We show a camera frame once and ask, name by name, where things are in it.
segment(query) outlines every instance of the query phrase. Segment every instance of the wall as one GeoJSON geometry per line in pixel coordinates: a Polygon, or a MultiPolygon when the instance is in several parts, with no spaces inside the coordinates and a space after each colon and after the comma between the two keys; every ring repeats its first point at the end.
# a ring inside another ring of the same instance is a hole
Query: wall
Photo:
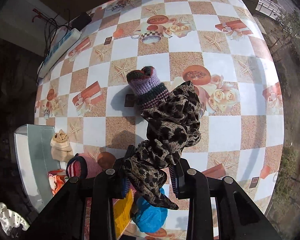
{"type": "MultiPolygon", "coordinates": [[[[45,22],[36,18],[32,11],[37,8],[48,17],[55,17],[56,13],[39,0],[7,0],[0,11],[0,38],[43,56],[45,48],[45,22]]],[[[66,21],[62,17],[56,18],[59,24],[66,21]]]]}

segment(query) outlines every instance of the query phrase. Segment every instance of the pink cloth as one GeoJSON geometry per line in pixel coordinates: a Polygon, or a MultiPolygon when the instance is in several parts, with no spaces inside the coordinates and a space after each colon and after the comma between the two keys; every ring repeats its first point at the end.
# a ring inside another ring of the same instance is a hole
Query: pink cloth
{"type": "MultiPolygon", "coordinates": [[[[87,177],[86,179],[93,178],[97,176],[100,172],[102,172],[102,168],[100,165],[93,159],[90,155],[86,153],[79,153],[77,156],[84,158],[87,164],[87,177]]],[[[78,160],[75,160],[70,165],[68,165],[67,171],[69,177],[78,176],[82,174],[84,167],[81,166],[78,160]]]]}

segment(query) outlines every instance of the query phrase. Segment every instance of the checkered tablecloth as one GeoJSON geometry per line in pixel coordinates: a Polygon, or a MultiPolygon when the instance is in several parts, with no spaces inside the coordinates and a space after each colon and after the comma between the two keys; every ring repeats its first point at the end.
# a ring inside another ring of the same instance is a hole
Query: checkered tablecloth
{"type": "MultiPolygon", "coordinates": [[[[146,139],[147,122],[126,100],[133,94],[126,74],[151,65],[172,89],[191,77],[189,66],[204,67],[211,81],[196,85],[207,105],[202,139],[182,157],[199,171],[222,163],[265,212],[282,152],[282,97],[268,47],[242,0],[113,0],[91,14],[79,41],[39,85],[34,123],[66,131],[74,153],[119,158],[146,139]],[[87,98],[81,92],[90,85],[87,98]]],[[[185,239],[189,202],[175,199],[170,179],[164,189],[180,209],[169,210],[162,239],[185,239]]],[[[212,207],[218,235],[213,200],[212,207]]],[[[128,231],[145,236],[133,224],[128,231]]]]}

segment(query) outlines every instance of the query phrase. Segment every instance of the black cable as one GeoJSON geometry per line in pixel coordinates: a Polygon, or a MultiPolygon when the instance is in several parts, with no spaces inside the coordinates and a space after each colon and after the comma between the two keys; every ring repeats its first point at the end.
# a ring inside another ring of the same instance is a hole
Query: black cable
{"type": "MultiPolygon", "coordinates": [[[[44,27],[44,40],[45,40],[45,48],[44,48],[44,54],[43,54],[43,58],[45,60],[45,58],[49,55],[50,53],[50,50],[51,50],[51,44],[57,34],[57,31],[58,29],[60,29],[61,27],[66,27],[67,30],[66,30],[66,34],[60,39],[62,40],[68,33],[69,31],[69,28],[70,28],[70,10],[67,8],[68,10],[68,24],[67,25],[58,25],[58,23],[56,22],[56,18],[59,14],[57,14],[54,18],[49,18],[48,21],[46,21],[46,25],[44,27]]],[[[40,73],[40,70],[43,66],[43,63],[42,65],[40,66],[39,70],[38,70],[38,73],[37,73],[37,78],[36,78],[36,81],[37,81],[37,85],[39,85],[39,82],[38,82],[38,77],[39,77],[39,73],[40,73]]]]}

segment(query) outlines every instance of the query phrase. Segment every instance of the dark cloth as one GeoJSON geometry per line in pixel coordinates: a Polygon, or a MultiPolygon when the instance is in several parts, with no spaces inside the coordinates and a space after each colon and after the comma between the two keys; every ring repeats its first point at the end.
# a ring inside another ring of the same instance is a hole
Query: dark cloth
{"type": "Polygon", "coordinates": [[[187,81],[175,88],[165,102],[141,114],[148,121],[148,140],[124,160],[123,169],[135,189],[155,207],[179,208],[159,191],[167,180],[161,169],[178,163],[183,148],[200,141],[200,109],[194,86],[187,81]]]}

